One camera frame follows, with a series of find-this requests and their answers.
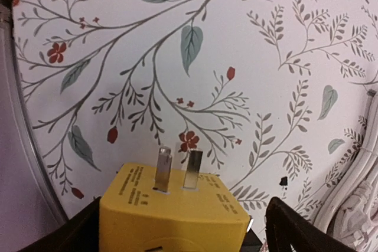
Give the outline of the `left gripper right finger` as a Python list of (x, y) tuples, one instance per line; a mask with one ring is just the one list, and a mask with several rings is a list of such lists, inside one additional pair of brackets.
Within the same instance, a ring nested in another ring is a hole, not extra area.
[(289, 205), (273, 197), (266, 208), (266, 241), (270, 252), (353, 252), (314, 227)]

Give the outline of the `yellow cube socket adapter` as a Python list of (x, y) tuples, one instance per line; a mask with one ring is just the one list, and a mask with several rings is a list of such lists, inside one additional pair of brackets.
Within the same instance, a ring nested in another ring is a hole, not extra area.
[(239, 251), (252, 226), (218, 176), (200, 172), (203, 151), (172, 169), (168, 147), (157, 164), (124, 164), (99, 207), (100, 251)]

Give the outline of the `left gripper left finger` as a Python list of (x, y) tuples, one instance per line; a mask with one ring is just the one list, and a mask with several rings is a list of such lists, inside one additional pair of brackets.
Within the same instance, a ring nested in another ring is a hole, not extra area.
[(99, 251), (100, 198), (95, 198), (67, 223), (19, 252)]

